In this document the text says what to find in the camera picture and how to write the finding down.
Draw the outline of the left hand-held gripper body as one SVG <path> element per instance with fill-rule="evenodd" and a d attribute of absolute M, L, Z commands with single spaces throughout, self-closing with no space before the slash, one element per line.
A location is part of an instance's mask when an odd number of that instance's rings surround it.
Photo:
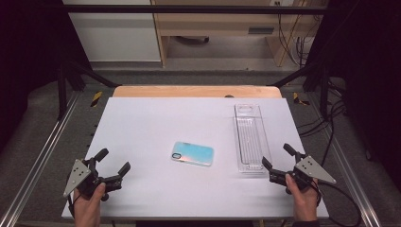
<path fill-rule="evenodd" d="M 106 201 L 109 198 L 110 192 L 121 189 L 123 169 L 120 169 L 117 174 L 112 177 L 103 178 L 96 170 L 96 164 L 100 161 L 101 158 L 99 157 L 93 157 L 89 160 L 76 160 L 68 175 L 66 187 L 62 195 L 67 198 L 77 189 L 84 199 L 89 200 L 93 196 L 96 188 L 101 183 L 105 183 L 105 194 L 101 200 Z"/>

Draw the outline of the wooden table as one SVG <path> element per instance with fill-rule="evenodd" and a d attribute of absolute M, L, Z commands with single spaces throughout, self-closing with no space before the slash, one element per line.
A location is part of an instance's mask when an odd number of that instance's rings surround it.
<path fill-rule="evenodd" d="M 253 85 L 135 85 L 118 86 L 113 97 L 263 97 L 281 98 L 274 86 Z"/>

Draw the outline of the white cabinet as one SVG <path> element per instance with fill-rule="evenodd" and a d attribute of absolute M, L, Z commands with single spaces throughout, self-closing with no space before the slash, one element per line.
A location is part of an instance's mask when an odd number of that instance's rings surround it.
<path fill-rule="evenodd" d="M 160 61 L 151 13 L 70 13 L 90 62 Z"/>

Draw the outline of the black curtain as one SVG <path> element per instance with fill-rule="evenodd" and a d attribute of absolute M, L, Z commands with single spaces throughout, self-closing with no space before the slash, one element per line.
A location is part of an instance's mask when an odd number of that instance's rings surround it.
<path fill-rule="evenodd" d="M 401 189 L 401 0 L 328 0 L 309 55 L 318 57 L 338 25 L 326 68 L 346 82 L 345 103 L 368 150 Z"/>
<path fill-rule="evenodd" d="M 65 62 L 90 63 L 63 0 L 0 0 L 0 152 L 19 125 L 27 97 L 57 79 Z"/>

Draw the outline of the grey desk label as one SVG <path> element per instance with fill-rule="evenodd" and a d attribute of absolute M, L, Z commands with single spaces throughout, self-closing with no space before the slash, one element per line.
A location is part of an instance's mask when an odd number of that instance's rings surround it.
<path fill-rule="evenodd" d="M 271 35 L 274 32 L 274 28 L 270 26 L 250 26 L 248 33 L 250 35 Z"/>

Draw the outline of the person's left hand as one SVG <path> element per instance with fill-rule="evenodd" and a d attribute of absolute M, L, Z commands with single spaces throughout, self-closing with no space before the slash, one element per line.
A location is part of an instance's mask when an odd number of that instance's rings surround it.
<path fill-rule="evenodd" d="M 89 200 L 85 200 L 77 189 L 74 191 L 74 220 L 100 221 L 100 202 L 105 188 L 106 184 L 101 183 Z"/>

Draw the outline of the black frame strut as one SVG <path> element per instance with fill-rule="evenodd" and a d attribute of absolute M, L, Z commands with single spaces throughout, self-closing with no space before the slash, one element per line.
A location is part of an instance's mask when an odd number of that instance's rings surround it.
<path fill-rule="evenodd" d="M 289 76 L 274 82 L 272 86 L 280 88 L 285 84 L 303 76 L 306 76 L 303 84 L 303 88 L 306 92 L 313 92 L 317 87 L 320 87 L 319 111 L 322 117 L 327 119 L 329 75 L 328 69 L 323 63 L 312 62 L 311 64 L 290 74 Z"/>
<path fill-rule="evenodd" d="M 74 91 L 83 91 L 86 83 L 81 77 L 82 75 L 89 76 L 91 79 L 94 79 L 107 87 L 118 87 L 117 83 L 103 78 L 98 73 L 95 73 L 92 69 L 84 67 L 76 61 L 65 61 L 57 70 L 59 93 L 59 120 L 61 120 L 67 112 L 66 82 L 69 82 Z"/>

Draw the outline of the black horizontal frame bar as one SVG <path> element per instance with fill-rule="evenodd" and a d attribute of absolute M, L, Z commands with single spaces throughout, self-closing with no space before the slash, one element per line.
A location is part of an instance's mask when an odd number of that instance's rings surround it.
<path fill-rule="evenodd" d="M 320 15 L 332 9 L 322 7 L 245 7 L 192 5 L 44 5 L 74 13 L 204 13 L 204 14 L 303 14 Z"/>

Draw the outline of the yellow black tape strip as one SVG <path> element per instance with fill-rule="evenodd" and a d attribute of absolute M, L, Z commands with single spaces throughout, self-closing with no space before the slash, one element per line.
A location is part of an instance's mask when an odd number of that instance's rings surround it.
<path fill-rule="evenodd" d="M 97 105 L 98 101 L 100 100 L 101 96 L 102 96 L 102 92 L 100 92 L 100 91 L 96 92 L 93 97 L 90 107 L 95 107 Z"/>
<path fill-rule="evenodd" d="M 295 104 L 300 104 L 300 105 L 305 105 L 308 106 L 310 105 L 310 102 L 307 100 L 301 100 L 298 93 L 293 93 L 293 102 Z"/>

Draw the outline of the white work board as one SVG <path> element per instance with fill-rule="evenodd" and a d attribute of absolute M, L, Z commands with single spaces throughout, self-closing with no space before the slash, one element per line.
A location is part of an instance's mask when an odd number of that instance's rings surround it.
<path fill-rule="evenodd" d="M 237 98 L 112 97 L 88 150 L 109 154 L 96 166 L 102 177 L 126 162 L 122 188 L 101 205 L 104 218 L 259 219 L 289 217 L 292 198 L 267 174 L 238 170 Z M 176 142 L 210 147 L 211 166 L 173 161 Z"/>

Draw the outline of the clear plastic tray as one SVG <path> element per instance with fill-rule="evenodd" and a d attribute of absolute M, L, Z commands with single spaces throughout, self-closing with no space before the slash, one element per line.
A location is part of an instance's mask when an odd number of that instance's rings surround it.
<path fill-rule="evenodd" d="M 262 159 L 270 161 L 271 157 L 259 106 L 236 104 L 234 125 L 238 170 L 244 174 L 264 174 Z"/>

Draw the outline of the light wooden desk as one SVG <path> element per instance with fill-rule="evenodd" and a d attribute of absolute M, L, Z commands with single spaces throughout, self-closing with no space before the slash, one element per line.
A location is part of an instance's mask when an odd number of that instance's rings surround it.
<path fill-rule="evenodd" d="M 245 6 L 245 7 L 325 7 L 328 0 L 150 0 L 156 5 Z M 195 14 L 156 13 L 157 34 L 173 36 L 255 36 L 263 37 L 278 67 L 290 56 L 296 38 L 315 37 L 321 15 Z M 250 35 L 250 26 L 270 26 L 271 35 Z"/>

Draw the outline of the aluminium floor rail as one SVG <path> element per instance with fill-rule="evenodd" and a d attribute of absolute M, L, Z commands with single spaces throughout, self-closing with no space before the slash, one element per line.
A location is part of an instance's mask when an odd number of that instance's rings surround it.
<path fill-rule="evenodd" d="M 320 100 L 317 95 L 308 93 L 307 97 L 310 100 L 311 106 L 318 117 L 322 117 L 319 111 Z M 362 188 L 360 180 L 357 178 L 357 174 L 352 168 L 350 162 L 347 160 L 344 150 L 340 146 L 340 142 L 335 136 L 334 132 L 334 119 L 335 116 L 339 116 L 342 111 L 345 110 L 345 106 L 341 100 L 333 102 L 332 105 L 327 107 L 328 113 L 328 125 L 323 129 L 323 134 L 327 140 L 326 150 L 331 152 L 334 160 L 337 164 L 338 170 L 347 186 L 351 198 L 356 203 L 358 210 L 360 211 L 361 219 L 365 227 L 382 227 L 382 224 L 375 212 L 375 209 L 371 205 L 365 190 Z"/>
<path fill-rule="evenodd" d="M 72 112 L 76 108 L 79 97 L 79 92 L 72 93 L 67 102 L 67 107 L 63 116 L 56 121 L 56 124 L 53 127 L 52 132 L 47 137 L 41 152 L 33 164 L 33 167 L 29 170 L 24 183 L 20 187 L 4 216 L 0 218 L 0 227 L 14 227 L 16 224 L 33 189 L 35 188 L 44 171 L 44 167 L 46 166 L 51 154 L 53 153 L 53 150 L 58 144 Z"/>

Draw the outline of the iridescent blue phone case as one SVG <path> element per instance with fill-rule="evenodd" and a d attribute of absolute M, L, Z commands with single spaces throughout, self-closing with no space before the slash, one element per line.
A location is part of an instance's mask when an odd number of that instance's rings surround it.
<path fill-rule="evenodd" d="M 211 166 L 214 161 L 214 150 L 210 147 L 176 142 L 170 155 L 173 161 L 196 166 Z"/>

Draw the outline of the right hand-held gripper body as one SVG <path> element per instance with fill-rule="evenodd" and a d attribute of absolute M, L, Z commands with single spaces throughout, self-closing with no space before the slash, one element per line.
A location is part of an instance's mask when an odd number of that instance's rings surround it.
<path fill-rule="evenodd" d="M 295 152 L 295 166 L 292 171 L 282 171 L 274 169 L 271 163 L 268 163 L 268 172 L 271 183 L 277 183 L 287 186 L 286 175 L 289 174 L 296 182 L 300 190 L 311 186 L 314 179 L 325 183 L 336 183 L 337 181 L 310 155 Z"/>

